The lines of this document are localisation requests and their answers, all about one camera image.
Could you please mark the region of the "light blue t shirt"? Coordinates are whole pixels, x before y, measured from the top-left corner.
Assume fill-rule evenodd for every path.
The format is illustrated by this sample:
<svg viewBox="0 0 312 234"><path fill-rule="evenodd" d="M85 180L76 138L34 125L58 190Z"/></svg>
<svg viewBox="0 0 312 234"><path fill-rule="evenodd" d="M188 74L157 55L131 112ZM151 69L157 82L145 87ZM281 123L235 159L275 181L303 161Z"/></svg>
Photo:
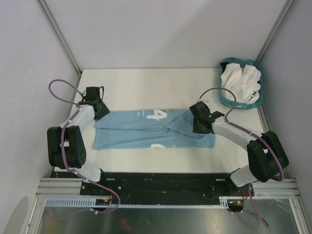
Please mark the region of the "light blue t shirt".
<svg viewBox="0 0 312 234"><path fill-rule="evenodd" d="M214 134L193 132L188 109L112 111L95 123L95 150L213 148Z"/></svg>

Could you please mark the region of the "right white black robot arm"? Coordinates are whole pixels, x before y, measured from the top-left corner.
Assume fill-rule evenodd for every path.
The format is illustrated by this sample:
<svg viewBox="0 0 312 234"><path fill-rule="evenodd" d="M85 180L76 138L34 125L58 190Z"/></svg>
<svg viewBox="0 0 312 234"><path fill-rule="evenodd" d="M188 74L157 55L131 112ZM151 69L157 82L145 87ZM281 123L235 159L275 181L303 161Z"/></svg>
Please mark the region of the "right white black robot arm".
<svg viewBox="0 0 312 234"><path fill-rule="evenodd" d="M194 133L222 136L247 152L248 165L231 173L225 183L229 195L237 195L243 186L255 181L284 180L289 160L275 132L249 130L230 121L228 114L211 112L202 101L192 105L190 111Z"/></svg>

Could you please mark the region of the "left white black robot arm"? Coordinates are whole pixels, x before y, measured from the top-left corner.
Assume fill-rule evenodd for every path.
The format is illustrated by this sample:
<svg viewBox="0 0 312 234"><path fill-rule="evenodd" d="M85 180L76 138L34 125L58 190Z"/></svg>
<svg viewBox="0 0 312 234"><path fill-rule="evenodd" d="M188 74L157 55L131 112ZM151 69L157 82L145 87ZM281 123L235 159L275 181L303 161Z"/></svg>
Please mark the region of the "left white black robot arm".
<svg viewBox="0 0 312 234"><path fill-rule="evenodd" d="M104 194L108 183L101 179L101 169L87 159L82 131L92 121L99 121L110 113L105 105L104 87L87 87L74 113L60 126L47 130L48 160L51 166L72 172L87 182L91 190Z"/></svg>

